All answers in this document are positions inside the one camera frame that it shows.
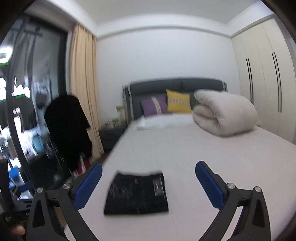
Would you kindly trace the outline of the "person's right hand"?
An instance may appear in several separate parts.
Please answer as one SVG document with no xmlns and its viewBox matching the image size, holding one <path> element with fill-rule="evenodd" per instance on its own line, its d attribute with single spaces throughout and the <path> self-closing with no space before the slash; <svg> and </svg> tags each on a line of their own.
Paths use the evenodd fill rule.
<svg viewBox="0 0 296 241">
<path fill-rule="evenodd" d="M 20 225 L 20 224 L 17 224 L 17 225 L 14 225 L 14 226 L 10 227 L 10 231 L 14 235 L 22 236 L 22 235 L 26 234 L 26 230 L 25 230 L 24 226 Z"/>
</svg>

